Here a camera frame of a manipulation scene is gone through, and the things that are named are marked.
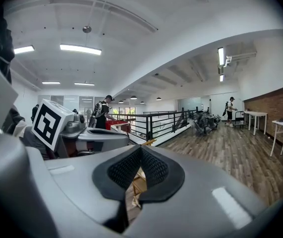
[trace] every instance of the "white shirt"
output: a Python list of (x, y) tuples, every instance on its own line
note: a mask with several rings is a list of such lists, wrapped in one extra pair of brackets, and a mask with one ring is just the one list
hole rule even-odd
[(228, 102), (227, 102), (227, 110), (228, 110), (229, 112), (232, 112), (233, 109), (230, 109), (230, 107), (233, 108), (233, 103), (232, 103), (231, 101), (228, 101)]

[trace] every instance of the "wooden floor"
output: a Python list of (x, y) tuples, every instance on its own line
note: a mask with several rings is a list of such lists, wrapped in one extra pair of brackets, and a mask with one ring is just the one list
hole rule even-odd
[[(230, 128), (223, 123), (207, 136), (197, 137), (188, 129), (160, 147), (186, 154), (222, 168), (255, 191), (267, 205), (283, 198), (282, 147), (260, 131), (253, 135), (247, 128)], [(127, 190), (127, 209), (130, 221), (139, 209), (132, 206), (133, 190)]]

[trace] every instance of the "cart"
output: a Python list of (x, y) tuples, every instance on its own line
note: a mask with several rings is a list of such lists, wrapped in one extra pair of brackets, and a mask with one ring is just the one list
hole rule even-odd
[(234, 120), (234, 128), (237, 126), (240, 126), (240, 128), (243, 128), (245, 125), (245, 113), (244, 111), (238, 111), (235, 112), (235, 120)]

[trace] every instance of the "black pants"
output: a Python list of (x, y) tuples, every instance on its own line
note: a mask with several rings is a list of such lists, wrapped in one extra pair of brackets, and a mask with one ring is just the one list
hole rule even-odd
[(104, 116), (96, 118), (96, 126), (97, 129), (106, 129), (106, 118)]
[(232, 112), (227, 111), (227, 119), (232, 120)]

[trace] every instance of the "backpack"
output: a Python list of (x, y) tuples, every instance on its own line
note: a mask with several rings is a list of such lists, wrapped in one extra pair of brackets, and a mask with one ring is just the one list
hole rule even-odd
[(228, 109), (228, 105), (227, 105), (227, 103), (228, 103), (228, 102), (226, 102), (226, 103), (225, 103), (225, 109), (224, 109), (224, 112), (223, 112), (223, 115), (222, 115), (222, 116), (225, 116), (226, 111), (227, 111), (227, 109)]
[(102, 116), (102, 103), (101, 102), (98, 102), (96, 105), (95, 105), (95, 108), (94, 108), (94, 111), (93, 111), (93, 114), (92, 116), (94, 116), (95, 118), (99, 118), (100, 116)]

